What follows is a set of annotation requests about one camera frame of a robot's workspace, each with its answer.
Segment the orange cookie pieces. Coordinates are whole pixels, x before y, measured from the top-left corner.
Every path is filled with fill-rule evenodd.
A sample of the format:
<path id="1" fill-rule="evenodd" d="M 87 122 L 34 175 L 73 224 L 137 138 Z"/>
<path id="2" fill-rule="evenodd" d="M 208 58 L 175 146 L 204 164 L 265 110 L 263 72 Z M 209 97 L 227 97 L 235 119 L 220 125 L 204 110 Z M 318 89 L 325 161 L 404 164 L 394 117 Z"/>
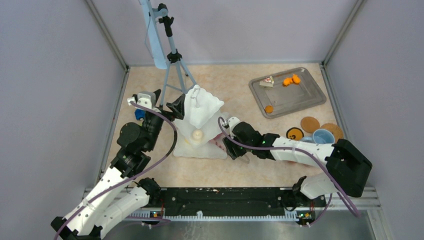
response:
<path id="1" fill-rule="evenodd" d="M 287 77 L 283 80 L 282 86 L 288 87 L 289 85 L 295 84 L 299 85 L 301 83 L 301 78 L 297 74 L 293 74 L 292 77 Z"/>

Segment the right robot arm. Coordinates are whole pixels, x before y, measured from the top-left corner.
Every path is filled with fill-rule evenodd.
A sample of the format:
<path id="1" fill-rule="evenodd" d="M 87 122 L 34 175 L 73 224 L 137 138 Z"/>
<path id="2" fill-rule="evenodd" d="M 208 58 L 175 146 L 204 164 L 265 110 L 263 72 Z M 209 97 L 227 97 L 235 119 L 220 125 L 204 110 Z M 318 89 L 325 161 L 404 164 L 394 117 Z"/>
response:
<path id="1" fill-rule="evenodd" d="M 233 159 L 252 153 L 259 159 L 288 161 L 316 167 L 322 173 L 304 176 L 294 185 L 293 200 L 307 206 L 313 199 L 331 193 L 359 198 L 363 195 L 372 163 L 350 141 L 309 143 L 275 133 L 261 134 L 249 123 L 233 117 L 218 119 L 223 143 Z"/>

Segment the round orange cookie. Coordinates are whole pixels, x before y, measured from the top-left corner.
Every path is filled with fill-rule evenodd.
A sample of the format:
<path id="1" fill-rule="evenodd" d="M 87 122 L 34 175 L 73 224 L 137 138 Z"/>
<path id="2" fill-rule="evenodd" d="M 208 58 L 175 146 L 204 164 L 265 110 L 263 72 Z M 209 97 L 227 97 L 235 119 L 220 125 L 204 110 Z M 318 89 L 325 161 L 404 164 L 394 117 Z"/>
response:
<path id="1" fill-rule="evenodd" d="M 267 113 L 267 114 L 271 114 L 271 113 L 273 113 L 273 111 L 274 111 L 274 107 L 273 107 L 272 105 L 267 105 L 267 106 L 264 108 L 264 111 L 265 111 L 265 113 Z"/>

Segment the white tiered pillow stand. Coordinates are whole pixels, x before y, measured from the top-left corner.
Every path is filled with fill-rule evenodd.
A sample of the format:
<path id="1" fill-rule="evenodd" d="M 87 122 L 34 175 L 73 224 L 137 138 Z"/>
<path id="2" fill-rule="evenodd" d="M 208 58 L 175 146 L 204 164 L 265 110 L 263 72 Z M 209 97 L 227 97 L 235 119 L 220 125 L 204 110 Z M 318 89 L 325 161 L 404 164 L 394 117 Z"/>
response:
<path id="1" fill-rule="evenodd" d="M 184 118 L 176 119 L 177 143 L 175 157 L 197 159 L 226 159 L 227 152 L 220 141 L 222 134 L 218 118 L 227 118 L 221 112 L 224 101 L 195 85 L 184 95 Z"/>

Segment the white round bun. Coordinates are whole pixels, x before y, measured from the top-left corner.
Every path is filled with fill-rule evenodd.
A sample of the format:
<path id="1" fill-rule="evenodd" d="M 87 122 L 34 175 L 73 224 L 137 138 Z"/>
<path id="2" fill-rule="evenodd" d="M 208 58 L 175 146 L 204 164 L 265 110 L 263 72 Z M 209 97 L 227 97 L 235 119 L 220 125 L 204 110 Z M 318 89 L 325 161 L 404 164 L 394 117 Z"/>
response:
<path id="1" fill-rule="evenodd" d="M 192 132 L 191 138 L 194 142 L 200 143 L 203 140 L 204 133 L 201 129 L 195 129 Z"/>

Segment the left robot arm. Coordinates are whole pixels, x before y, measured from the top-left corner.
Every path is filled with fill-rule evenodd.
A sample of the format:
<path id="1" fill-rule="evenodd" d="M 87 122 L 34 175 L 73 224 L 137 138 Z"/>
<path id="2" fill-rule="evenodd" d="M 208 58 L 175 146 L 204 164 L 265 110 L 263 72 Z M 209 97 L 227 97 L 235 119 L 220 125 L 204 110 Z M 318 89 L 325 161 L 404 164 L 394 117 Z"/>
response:
<path id="1" fill-rule="evenodd" d="M 55 240 L 102 240 L 135 210 L 160 202 L 161 188 L 152 178 L 141 179 L 126 196 L 115 200 L 131 182 L 162 163 L 176 147 L 178 134 L 173 121 L 184 119 L 186 95 L 166 103 L 169 110 L 164 110 L 162 105 L 156 106 L 160 94 L 158 89 L 128 98 L 130 106 L 144 111 L 142 123 L 128 122 L 122 126 L 117 139 L 120 149 L 100 180 L 71 212 L 51 222 Z M 164 123 L 173 130 L 172 145 L 148 167 L 151 157 L 146 153 L 154 149 Z"/>

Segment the pink handled tongs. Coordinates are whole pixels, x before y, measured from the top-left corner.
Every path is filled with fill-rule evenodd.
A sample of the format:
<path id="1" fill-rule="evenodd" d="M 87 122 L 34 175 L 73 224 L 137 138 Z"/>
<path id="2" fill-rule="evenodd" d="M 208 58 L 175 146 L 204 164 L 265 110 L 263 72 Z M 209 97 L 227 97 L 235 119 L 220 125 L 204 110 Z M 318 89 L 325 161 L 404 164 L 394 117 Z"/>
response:
<path id="1" fill-rule="evenodd" d="M 227 150 L 227 147 L 224 144 L 224 139 L 226 137 L 223 134 L 218 134 L 216 137 L 214 137 L 210 142 L 214 143 L 217 147 L 219 147 L 221 150 L 223 150 L 227 156 L 229 157 L 230 154 Z M 241 161 L 244 164 L 249 164 L 250 163 L 250 159 L 247 155 L 243 155 L 243 156 L 239 156 L 237 157 L 235 160 Z"/>

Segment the small white decorated cake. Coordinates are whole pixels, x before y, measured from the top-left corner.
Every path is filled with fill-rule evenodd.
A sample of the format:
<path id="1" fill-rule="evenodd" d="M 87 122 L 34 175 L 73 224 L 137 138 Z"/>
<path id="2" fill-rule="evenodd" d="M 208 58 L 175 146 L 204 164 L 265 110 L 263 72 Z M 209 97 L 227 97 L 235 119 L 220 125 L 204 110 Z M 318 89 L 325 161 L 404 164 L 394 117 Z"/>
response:
<path id="1" fill-rule="evenodd" d="M 267 76 L 264 79 L 259 81 L 259 85 L 266 88 L 273 88 L 274 87 L 274 78 L 273 76 Z"/>

